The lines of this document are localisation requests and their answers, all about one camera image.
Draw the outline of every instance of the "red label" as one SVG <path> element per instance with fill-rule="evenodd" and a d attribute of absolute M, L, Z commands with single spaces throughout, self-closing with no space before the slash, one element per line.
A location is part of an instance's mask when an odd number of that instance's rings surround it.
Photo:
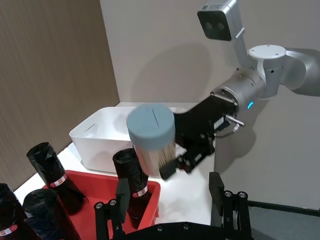
<path fill-rule="evenodd" d="M 13 233 L 15 230 L 18 229 L 18 225 L 12 225 L 11 227 L 3 230 L 3 231 L 0 231 L 0 236 L 6 236 L 6 235 L 9 235 L 11 233 Z"/>

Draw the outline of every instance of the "white storage box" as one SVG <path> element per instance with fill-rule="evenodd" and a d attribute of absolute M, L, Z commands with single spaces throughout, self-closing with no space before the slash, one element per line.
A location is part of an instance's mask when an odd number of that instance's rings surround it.
<path fill-rule="evenodd" d="M 112 157 L 122 149 L 132 148 L 127 117 L 135 107 L 105 107 L 70 132 L 84 166 L 91 170 L 115 173 Z"/>

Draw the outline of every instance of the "white table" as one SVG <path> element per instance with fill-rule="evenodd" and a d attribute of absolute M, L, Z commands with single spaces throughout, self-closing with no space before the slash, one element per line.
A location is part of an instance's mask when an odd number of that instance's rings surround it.
<path fill-rule="evenodd" d="M 121 102 L 118 106 L 130 107 L 140 103 Z M 178 107 L 190 109 L 196 103 L 165 103 L 167 107 Z M 58 155 L 64 169 L 85 173 L 96 173 L 112 175 L 102 172 L 95 172 L 85 168 L 80 155 L 73 143 Z M 208 157 L 192 174 L 187 175 L 180 171 L 169 181 L 159 178 L 150 178 L 161 185 L 159 199 L 159 218 L 157 223 L 171 222 L 192 222 L 210 225 L 212 199 L 209 193 L 209 172 L 214 170 L 214 157 Z M 38 174 L 32 176 L 27 182 L 19 187 L 14 193 L 21 203 L 25 196 L 36 189 L 44 186 L 44 182 Z"/>

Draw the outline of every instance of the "black metal frame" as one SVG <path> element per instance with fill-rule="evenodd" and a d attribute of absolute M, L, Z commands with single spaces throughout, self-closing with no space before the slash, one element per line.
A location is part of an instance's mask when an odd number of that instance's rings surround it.
<path fill-rule="evenodd" d="M 294 206 L 287 206 L 287 205 L 279 205 L 267 202 L 259 202 L 259 201 L 248 201 L 249 207 L 257 207 L 262 209 L 271 209 L 271 210 L 278 210 L 283 212 L 295 213 L 295 214 L 303 214 L 309 216 L 320 217 L 320 209 L 313 210 L 308 208 L 301 208 L 301 207 L 294 207 Z"/>
<path fill-rule="evenodd" d="M 209 190 L 212 200 L 222 220 L 222 226 L 208 226 L 191 222 L 174 222 L 157 224 L 125 234 L 122 223 L 125 222 L 126 211 L 130 198 L 127 179 L 119 181 L 116 199 L 107 204 L 97 202 L 94 205 L 96 239 L 109 240 L 108 221 L 111 220 L 114 240 L 254 240 L 248 209 L 248 195 L 245 192 L 233 194 L 224 190 L 223 182 L 217 172 L 209 175 Z M 233 212 L 237 213 L 236 229 L 233 223 Z"/>

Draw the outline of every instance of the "red plastic basket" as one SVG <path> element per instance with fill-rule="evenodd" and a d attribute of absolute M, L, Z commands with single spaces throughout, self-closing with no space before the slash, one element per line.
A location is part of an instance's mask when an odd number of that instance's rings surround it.
<path fill-rule="evenodd" d="M 82 209 L 75 215 L 71 215 L 73 222 L 82 240 L 96 240 L 96 218 L 94 205 L 97 202 L 108 203 L 109 200 L 116 198 L 118 178 L 78 171 L 66 171 L 75 185 L 84 193 L 87 199 Z M 154 181 L 148 181 L 148 190 L 152 193 L 149 204 L 147 205 L 138 230 L 150 227 L 155 224 L 158 215 L 158 202 L 160 197 L 160 185 Z M 130 223 L 128 214 L 122 228 L 126 234 L 136 231 Z M 108 222 L 110 239 L 113 237 L 110 221 Z"/>

